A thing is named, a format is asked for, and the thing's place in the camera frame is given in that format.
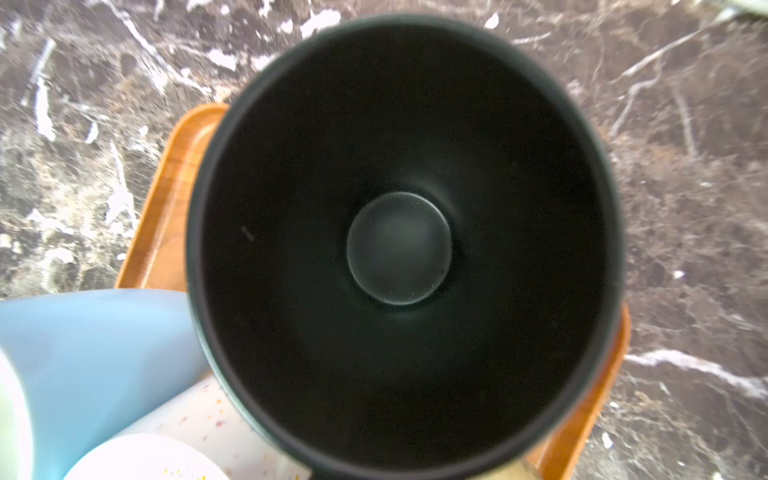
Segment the black ceramic mug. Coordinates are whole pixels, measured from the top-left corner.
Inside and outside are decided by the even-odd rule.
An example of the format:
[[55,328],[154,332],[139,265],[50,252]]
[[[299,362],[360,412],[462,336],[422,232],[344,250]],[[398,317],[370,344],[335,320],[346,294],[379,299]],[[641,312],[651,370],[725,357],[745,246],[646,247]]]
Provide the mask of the black ceramic mug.
[[300,42],[229,108],[186,228],[221,386],[315,479],[467,479],[599,374],[624,228],[601,140],[504,39],[435,16]]

